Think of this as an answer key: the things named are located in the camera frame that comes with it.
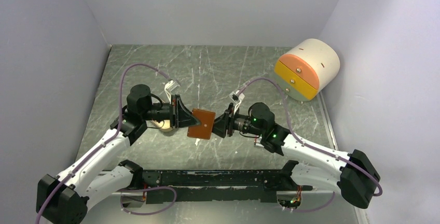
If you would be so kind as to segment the brown leather card holder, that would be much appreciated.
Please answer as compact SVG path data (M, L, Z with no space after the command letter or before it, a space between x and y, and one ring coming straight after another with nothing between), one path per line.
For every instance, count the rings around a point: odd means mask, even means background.
M194 108L192 114L200 123L188 128L187 137L209 140L215 121L215 112Z

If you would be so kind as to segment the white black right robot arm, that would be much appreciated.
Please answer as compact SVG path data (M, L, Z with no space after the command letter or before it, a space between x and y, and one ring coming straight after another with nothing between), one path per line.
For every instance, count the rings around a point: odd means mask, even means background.
M298 161L292 170L281 174L284 189L301 185L331 190L362 209L379 196L380 176L366 153L330 149L302 138L277 124L274 113L262 102L253 104L247 115L234 112L233 108L230 104L214 120L213 134L222 138L232 136L234 131L253 134L270 153Z

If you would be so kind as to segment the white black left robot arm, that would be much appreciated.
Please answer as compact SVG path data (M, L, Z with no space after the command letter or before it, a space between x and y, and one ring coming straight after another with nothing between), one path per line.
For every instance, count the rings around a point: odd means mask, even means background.
M136 85L127 96L127 104L104 136L79 160L57 176L45 175L37 186L35 222L45 218L51 223L81 223L99 202L120 189L136 191L143 186L142 167L125 160L110 173L99 174L122 151L130 148L148 129L148 121L169 121L173 128L200 125L179 95L168 103L159 100L147 85Z

